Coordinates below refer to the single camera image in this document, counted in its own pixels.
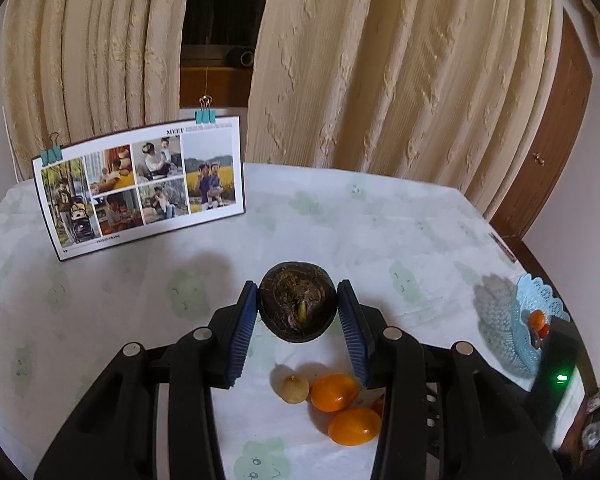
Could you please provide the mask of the red fruit front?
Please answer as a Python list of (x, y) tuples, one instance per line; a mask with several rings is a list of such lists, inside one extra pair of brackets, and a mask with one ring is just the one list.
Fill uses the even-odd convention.
[(548, 336), (548, 334), (550, 333), (550, 326), (548, 324), (545, 324), (540, 330), (539, 330), (539, 337), (541, 339), (545, 338)]

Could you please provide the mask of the teal binder clip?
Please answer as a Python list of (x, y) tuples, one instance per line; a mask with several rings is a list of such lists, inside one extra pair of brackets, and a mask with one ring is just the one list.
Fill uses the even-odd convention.
[(199, 107), (195, 110), (197, 124), (214, 124), (216, 121), (216, 110), (212, 107), (213, 98), (204, 94), (199, 99)]
[(43, 167), (57, 164), (62, 161), (62, 148), (58, 143), (58, 140), (58, 131), (53, 131), (47, 136), (47, 140), (44, 142), (44, 150), (40, 154)]

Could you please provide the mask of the photo collage card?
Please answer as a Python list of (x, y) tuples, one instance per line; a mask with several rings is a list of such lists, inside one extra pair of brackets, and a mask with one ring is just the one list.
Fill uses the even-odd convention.
[(61, 261), (245, 211), (236, 116), (134, 128), (61, 148), (57, 164), (32, 160)]

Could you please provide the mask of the brown wooden door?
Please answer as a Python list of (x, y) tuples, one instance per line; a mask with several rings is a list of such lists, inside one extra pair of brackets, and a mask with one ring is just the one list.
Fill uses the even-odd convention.
[(491, 220), (515, 249), (542, 210), (568, 162), (583, 122), (593, 74), (567, 13), (550, 94), (539, 127), (516, 178)]

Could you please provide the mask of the beige curtain left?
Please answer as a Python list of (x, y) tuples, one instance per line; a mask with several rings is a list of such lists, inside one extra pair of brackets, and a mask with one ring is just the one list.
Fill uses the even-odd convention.
[(174, 122), (186, 0), (7, 0), (6, 129), (18, 179), (52, 143)]

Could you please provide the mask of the red fruit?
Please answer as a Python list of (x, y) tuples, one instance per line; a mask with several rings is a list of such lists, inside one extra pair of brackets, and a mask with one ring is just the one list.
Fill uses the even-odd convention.
[(379, 417), (382, 417), (384, 414), (385, 408), (385, 395), (382, 394), (378, 396), (377, 399), (373, 400), (372, 404), (370, 404), (370, 409), (374, 411)]
[(548, 336), (548, 334), (550, 333), (550, 326), (548, 324), (545, 324), (540, 330), (539, 330), (539, 337), (541, 339), (545, 338)]

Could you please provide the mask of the small tan longan left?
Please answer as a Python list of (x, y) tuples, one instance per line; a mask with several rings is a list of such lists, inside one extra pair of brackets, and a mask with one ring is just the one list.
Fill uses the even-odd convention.
[(309, 381), (300, 374), (290, 374), (279, 386), (279, 396), (288, 404), (304, 402), (310, 394)]

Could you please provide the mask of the teal binder clip right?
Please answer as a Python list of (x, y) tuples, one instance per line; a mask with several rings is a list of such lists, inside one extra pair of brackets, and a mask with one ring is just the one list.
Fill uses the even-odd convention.
[(216, 110), (212, 107), (213, 98), (204, 94), (199, 99), (199, 107), (195, 110), (197, 124), (214, 124), (216, 121)]

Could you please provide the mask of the teal binder clip left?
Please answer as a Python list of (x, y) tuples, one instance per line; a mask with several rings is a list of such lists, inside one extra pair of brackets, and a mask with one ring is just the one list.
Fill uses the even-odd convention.
[(40, 154), (43, 167), (57, 164), (62, 161), (62, 148), (58, 143), (58, 140), (58, 131), (53, 131), (47, 136), (47, 140), (44, 142), (44, 150)]

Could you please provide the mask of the beige curtain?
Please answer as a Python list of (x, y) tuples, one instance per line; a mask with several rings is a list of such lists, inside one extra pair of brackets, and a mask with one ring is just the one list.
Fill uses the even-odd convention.
[(556, 28), (554, 0), (266, 0), (246, 157), (450, 186), (492, 217)]
[(7, 0), (6, 129), (18, 179), (52, 143), (174, 122), (186, 0)]

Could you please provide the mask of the light blue lace basket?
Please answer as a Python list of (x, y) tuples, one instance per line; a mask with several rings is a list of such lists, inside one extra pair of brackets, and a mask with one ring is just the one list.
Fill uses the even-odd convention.
[(545, 324), (550, 326), (553, 318), (570, 322), (562, 300), (554, 296), (553, 289), (545, 284), (542, 278), (534, 278), (524, 274), (517, 283), (516, 299), (510, 309), (510, 331), (516, 356), (522, 363), (524, 374), (535, 376), (540, 367), (542, 349), (532, 344), (529, 318), (533, 312), (540, 311), (544, 315)]

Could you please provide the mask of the large dark brown fruit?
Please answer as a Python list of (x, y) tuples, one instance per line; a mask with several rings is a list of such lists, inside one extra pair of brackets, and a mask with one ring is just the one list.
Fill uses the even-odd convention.
[(260, 318), (278, 338), (304, 344), (321, 336), (338, 308), (336, 288), (320, 266), (287, 261), (262, 278), (257, 292)]

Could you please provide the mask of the orange front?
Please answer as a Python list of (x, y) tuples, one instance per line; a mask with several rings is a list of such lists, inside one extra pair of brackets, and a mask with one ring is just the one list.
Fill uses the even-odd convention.
[(381, 418), (370, 408), (357, 406), (338, 412), (328, 424), (328, 436), (343, 446), (358, 446), (380, 433)]

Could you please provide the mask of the beige curtain right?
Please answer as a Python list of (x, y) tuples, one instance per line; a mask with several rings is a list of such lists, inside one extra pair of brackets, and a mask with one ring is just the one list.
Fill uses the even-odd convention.
[(556, 28), (554, 0), (266, 0), (246, 157), (450, 186), (492, 217)]

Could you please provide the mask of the orange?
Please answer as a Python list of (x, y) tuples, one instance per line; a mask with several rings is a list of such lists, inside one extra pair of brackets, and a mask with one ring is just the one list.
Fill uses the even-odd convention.
[(530, 330), (539, 333), (547, 324), (546, 314), (540, 309), (534, 310), (529, 314), (527, 324)]
[(370, 408), (357, 406), (338, 412), (328, 424), (328, 436), (343, 446), (358, 446), (380, 433), (381, 418)]
[(317, 379), (310, 389), (310, 401), (322, 413), (335, 413), (350, 406), (358, 397), (358, 382), (343, 374)]

